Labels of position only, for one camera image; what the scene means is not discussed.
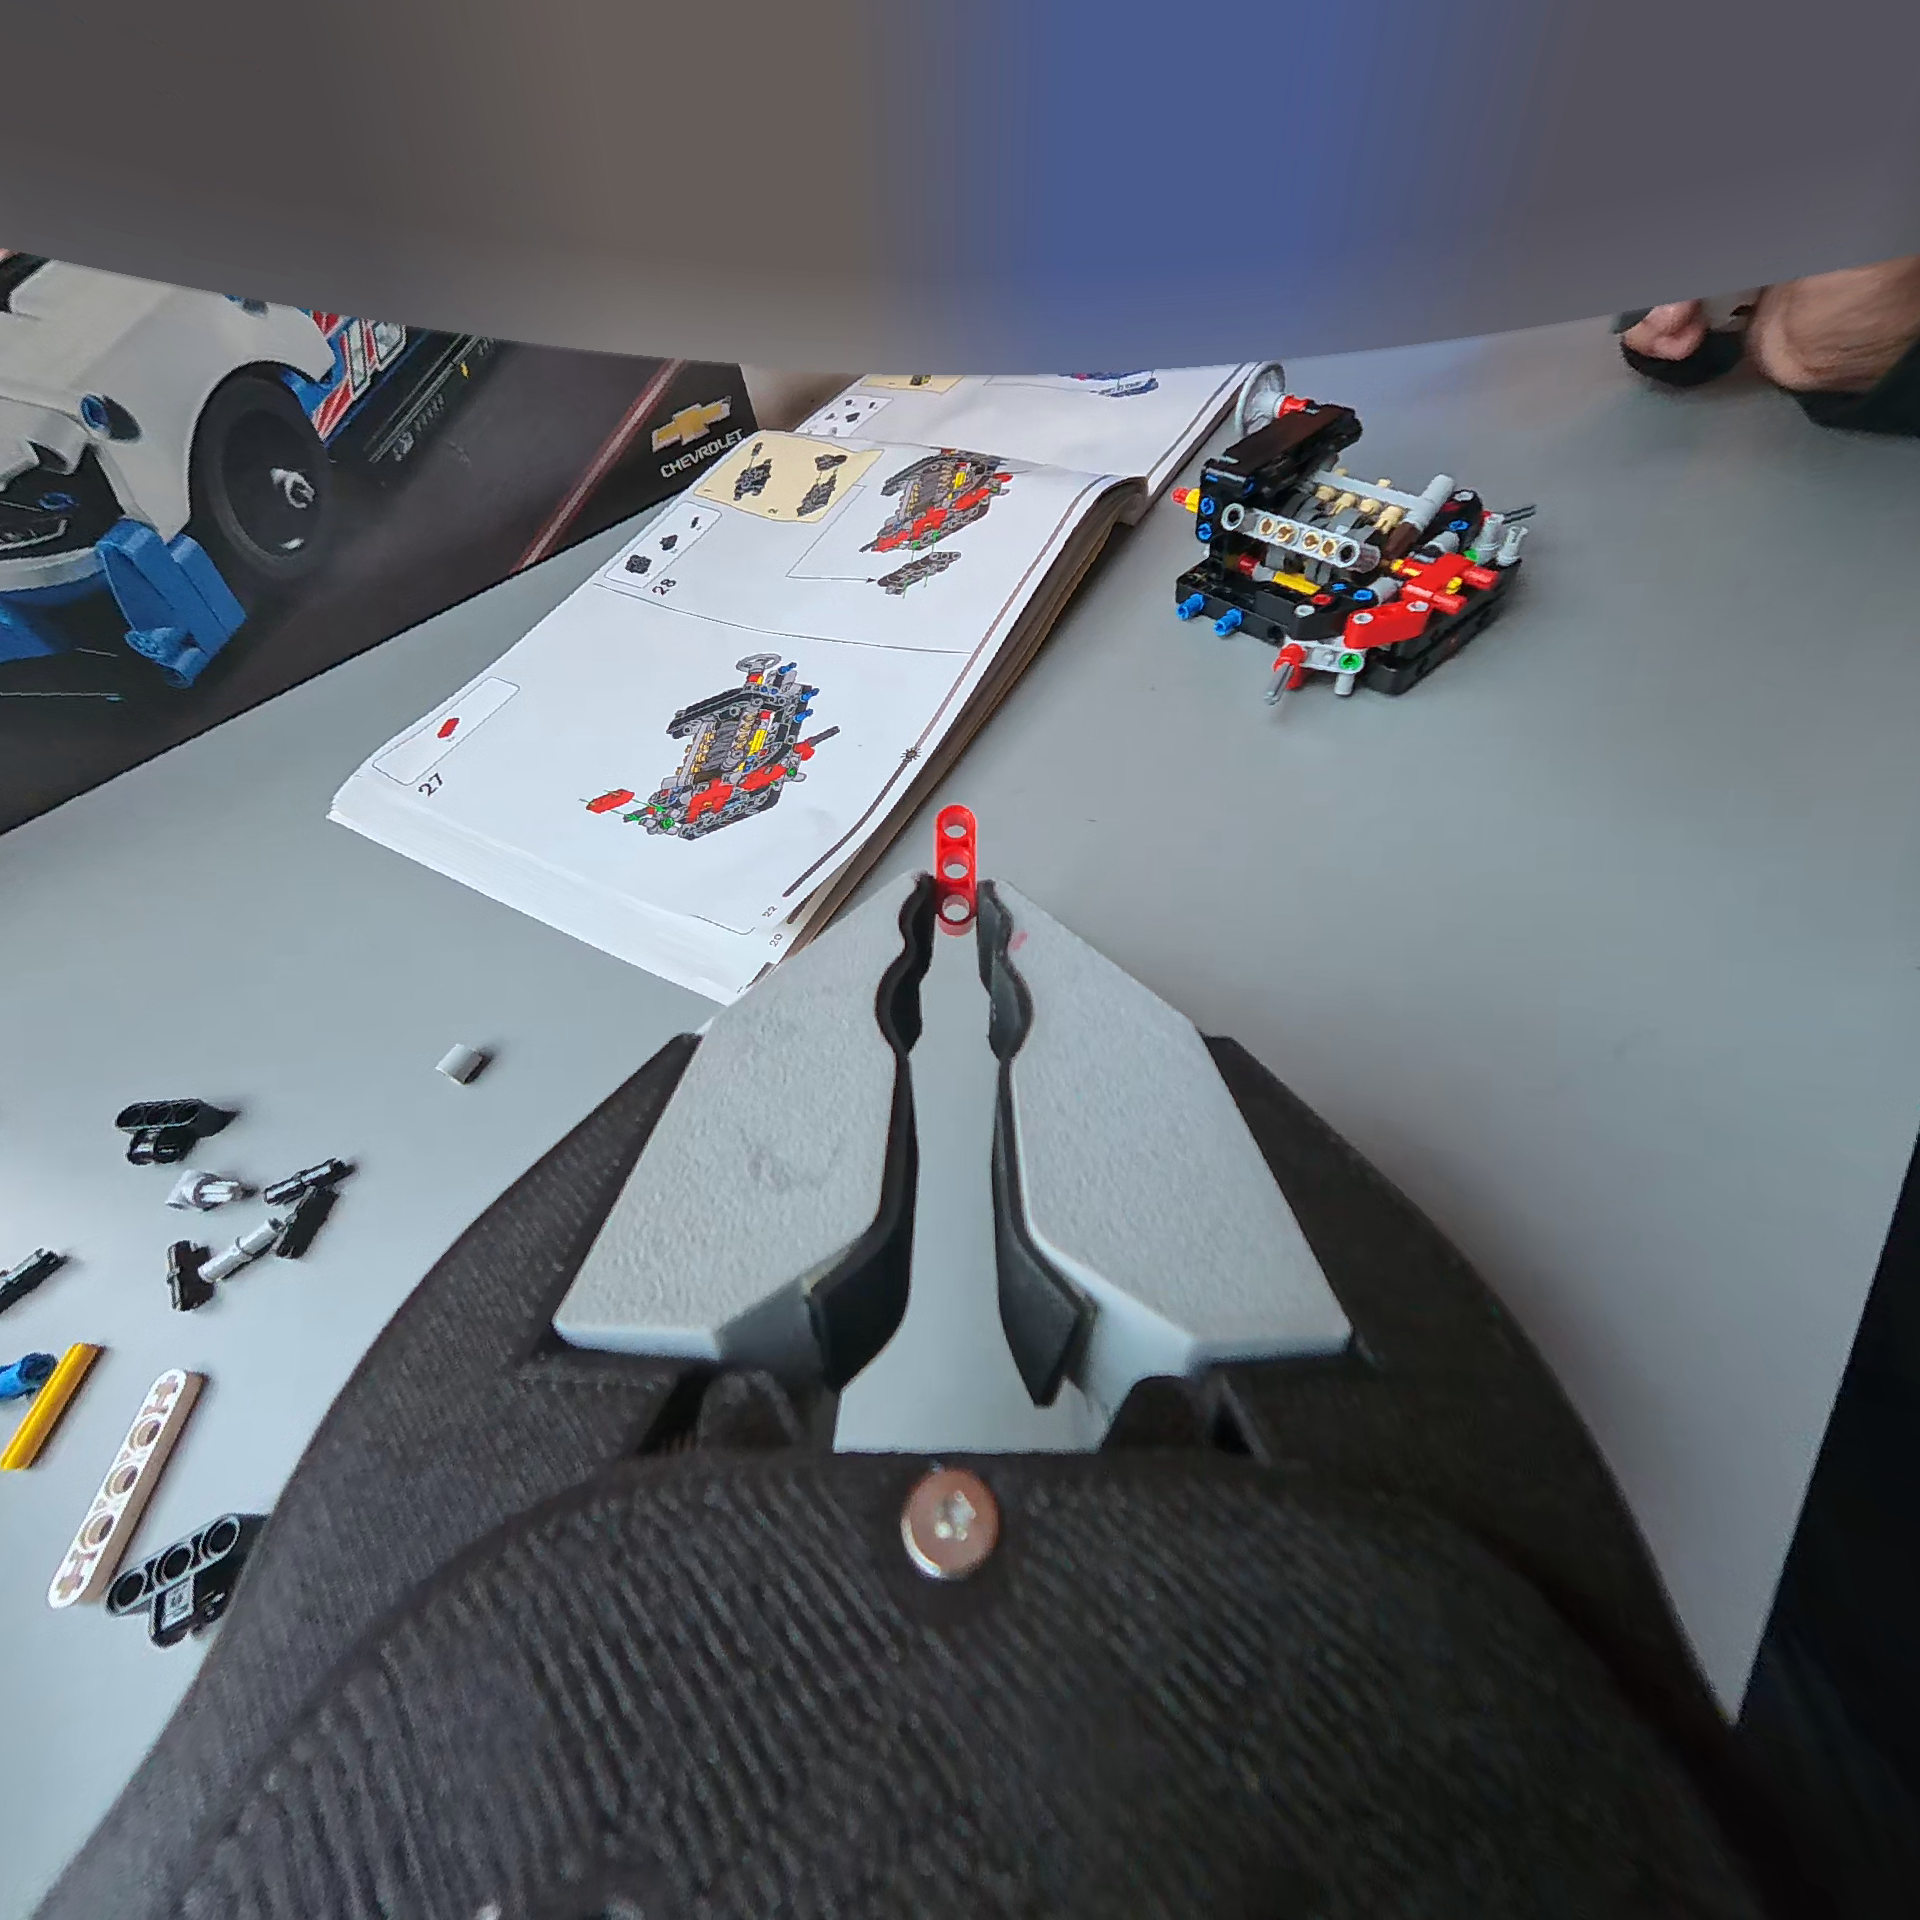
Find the lego box with car print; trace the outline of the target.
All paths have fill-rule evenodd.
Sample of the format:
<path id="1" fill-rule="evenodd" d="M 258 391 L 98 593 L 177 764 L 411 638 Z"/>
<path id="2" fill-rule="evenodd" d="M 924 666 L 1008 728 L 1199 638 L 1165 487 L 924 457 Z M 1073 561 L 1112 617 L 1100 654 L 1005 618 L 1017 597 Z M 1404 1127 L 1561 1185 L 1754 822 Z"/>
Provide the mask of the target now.
<path id="1" fill-rule="evenodd" d="M 736 366 L 2 260 L 2 828 L 655 508 Z"/>

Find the black connector with grey axle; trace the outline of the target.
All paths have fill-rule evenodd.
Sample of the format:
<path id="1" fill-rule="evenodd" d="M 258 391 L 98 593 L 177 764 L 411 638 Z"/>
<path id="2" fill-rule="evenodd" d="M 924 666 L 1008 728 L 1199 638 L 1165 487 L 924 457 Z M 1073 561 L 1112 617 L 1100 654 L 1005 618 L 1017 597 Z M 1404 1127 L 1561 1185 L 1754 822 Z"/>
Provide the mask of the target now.
<path id="1" fill-rule="evenodd" d="M 195 1312 L 209 1305 L 223 1282 L 279 1248 L 284 1228 L 284 1218 L 271 1215 L 218 1253 L 192 1238 L 177 1238 L 165 1257 L 172 1306 Z"/>

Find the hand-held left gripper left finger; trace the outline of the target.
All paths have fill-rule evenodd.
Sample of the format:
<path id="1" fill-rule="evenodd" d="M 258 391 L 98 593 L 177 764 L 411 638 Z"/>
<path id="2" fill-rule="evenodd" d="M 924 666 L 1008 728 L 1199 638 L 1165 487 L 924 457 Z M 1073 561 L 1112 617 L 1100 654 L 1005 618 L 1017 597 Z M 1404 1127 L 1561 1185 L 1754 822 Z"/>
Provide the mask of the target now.
<path id="1" fill-rule="evenodd" d="M 707 1029 L 567 1288 L 577 1348 L 848 1384 L 907 1301 L 933 877 L 895 884 Z"/>

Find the black lego beam with sticker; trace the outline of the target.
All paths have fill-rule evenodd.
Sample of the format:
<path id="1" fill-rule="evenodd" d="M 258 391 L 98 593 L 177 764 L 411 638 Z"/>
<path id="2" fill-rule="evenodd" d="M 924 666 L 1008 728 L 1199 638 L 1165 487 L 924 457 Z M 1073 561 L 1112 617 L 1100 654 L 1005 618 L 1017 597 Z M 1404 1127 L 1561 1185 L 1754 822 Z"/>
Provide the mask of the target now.
<path id="1" fill-rule="evenodd" d="M 266 1521 L 266 1516 L 231 1510 L 116 1575 L 105 1593 L 107 1615 L 145 1615 L 159 1647 L 215 1625 Z"/>

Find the tan lego beam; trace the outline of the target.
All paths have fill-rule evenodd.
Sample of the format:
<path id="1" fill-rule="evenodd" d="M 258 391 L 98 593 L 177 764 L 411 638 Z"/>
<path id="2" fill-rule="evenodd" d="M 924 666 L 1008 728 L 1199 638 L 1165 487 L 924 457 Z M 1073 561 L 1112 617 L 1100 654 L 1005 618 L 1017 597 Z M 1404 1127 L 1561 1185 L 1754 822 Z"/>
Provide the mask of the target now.
<path id="1" fill-rule="evenodd" d="M 203 1384 L 203 1374 L 180 1367 L 155 1376 L 45 1590 L 50 1608 L 96 1599 L 112 1583 Z"/>

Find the person's right forearm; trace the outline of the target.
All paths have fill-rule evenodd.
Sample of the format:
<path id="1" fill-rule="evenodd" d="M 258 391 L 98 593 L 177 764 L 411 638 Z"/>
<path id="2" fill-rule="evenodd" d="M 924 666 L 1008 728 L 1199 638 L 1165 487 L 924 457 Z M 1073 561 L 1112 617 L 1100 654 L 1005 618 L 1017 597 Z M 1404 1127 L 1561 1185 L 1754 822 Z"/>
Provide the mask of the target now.
<path id="1" fill-rule="evenodd" d="M 1815 424 L 1844 433 L 1919 438 L 1919 373 L 1907 364 L 1891 368 L 1860 392 L 1800 391 L 1795 402 Z"/>

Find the person's right hand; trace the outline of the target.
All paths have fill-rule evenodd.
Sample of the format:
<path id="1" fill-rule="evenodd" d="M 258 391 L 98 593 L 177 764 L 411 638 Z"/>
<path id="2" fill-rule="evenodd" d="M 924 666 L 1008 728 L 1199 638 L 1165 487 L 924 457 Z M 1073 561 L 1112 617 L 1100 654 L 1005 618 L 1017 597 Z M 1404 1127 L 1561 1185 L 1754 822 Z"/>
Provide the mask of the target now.
<path id="1" fill-rule="evenodd" d="M 1868 392 L 1919 337 L 1919 255 L 1787 278 L 1740 294 L 1629 311 L 1633 370 L 1696 389 L 1743 366 L 1787 392 Z"/>

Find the yellow lego axle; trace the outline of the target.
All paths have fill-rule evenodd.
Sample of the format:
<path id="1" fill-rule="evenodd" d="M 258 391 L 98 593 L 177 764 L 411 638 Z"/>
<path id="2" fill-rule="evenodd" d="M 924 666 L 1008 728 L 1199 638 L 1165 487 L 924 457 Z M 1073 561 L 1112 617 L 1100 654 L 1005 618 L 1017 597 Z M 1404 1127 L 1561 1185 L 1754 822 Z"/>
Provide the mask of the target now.
<path id="1" fill-rule="evenodd" d="M 24 1399 L 25 1413 L 2 1448 L 2 1472 L 25 1472 L 40 1461 L 103 1354 L 105 1348 L 95 1342 L 76 1342 L 59 1354 L 57 1372 L 45 1388 L 37 1397 Z"/>

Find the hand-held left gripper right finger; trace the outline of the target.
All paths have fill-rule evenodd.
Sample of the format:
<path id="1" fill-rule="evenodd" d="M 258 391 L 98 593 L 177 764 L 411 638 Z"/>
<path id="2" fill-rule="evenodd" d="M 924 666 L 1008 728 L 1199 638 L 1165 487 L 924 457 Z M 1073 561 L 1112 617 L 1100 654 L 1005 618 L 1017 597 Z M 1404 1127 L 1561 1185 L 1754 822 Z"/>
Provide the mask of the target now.
<path id="1" fill-rule="evenodd" d="M 1199 1029 L 1013 886 L 977 896 L 999 1319 L 1032 1401 L 1345 1353 L 1354 1327 Z"/>

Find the open lego instruction booklet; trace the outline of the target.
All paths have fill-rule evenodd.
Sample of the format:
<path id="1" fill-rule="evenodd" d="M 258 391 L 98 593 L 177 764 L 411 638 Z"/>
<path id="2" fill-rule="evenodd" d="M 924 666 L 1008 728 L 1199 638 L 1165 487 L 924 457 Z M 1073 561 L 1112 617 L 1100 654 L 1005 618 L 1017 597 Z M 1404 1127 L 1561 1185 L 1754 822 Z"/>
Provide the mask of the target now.
<path id="1" fill-rule="evenodd" d="M 731 1000 L 857 884 L 1249 374 L 865 374 L 739 436 L 327 814 Z"/>

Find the partly built lego car chassis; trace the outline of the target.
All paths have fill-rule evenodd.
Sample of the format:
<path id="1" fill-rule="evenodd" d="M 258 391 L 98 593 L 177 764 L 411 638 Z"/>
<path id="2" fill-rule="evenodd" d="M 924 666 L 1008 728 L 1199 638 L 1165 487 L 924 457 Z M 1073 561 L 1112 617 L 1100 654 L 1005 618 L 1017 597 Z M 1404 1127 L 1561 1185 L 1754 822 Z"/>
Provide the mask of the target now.
<path id="1" fill-rule="evenodd" d="M 1172 599 L 1179 618 L 1274 646 L 1272 704 L 1311 676 L 1399 697 L 1499 614 L 1533 504 L 1493 512 L 1450 472 L 1421 492 L 1349 476 L 1360 417 L 1291 392 L 1281 364 L 1247 377 L 1234 433 L 1172 492 L 1202 548 Z"/>

